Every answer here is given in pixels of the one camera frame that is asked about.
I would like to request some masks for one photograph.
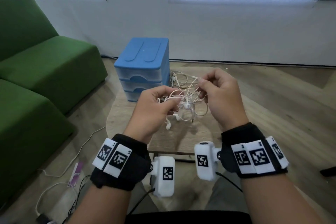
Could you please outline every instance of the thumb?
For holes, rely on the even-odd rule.
[[[169,112],[170,110],[174,110],[174,111],[177,111],[179,108],[178,108],[178,104],[181,102],[181,98],[179,97],[176,97],[176,98],[170,98],[168,99],[167,101],[163,102],[163,103],[160,103],[160,105],[162,106],[163,108],[163,111],[165,113]]]
[[[198,86],[202,90],[206,91],[207,94],[217,89],[217,87],[213,85],[212,82],[204,80],[203,78],[198,78]]]

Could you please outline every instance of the blue lid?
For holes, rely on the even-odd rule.
[[[160,69],[168,38],[132,38],[117,61],[118,68]]]

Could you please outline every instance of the white camera device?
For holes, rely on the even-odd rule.
[[[196,170],[200,179],[215,180],[220,151],[221,148],[215,148],[213,142],[200,142],[195,145]]]
[[[169,156],[155,157],[152,161],[153,170],[151,175],[155,176],[152,188],[153,195],[157,197],[171,197],[174,194],[175,185],[175,159]]]

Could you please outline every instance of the sofa backrest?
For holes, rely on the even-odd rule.
[[[57,35],[35,0],[0,0],[0,61]]]

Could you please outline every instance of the green sofa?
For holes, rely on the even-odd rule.
[[[63,114],[107,76],[96,46],[59,36],[34,0],[0,0],[0,204],[73,133]]]

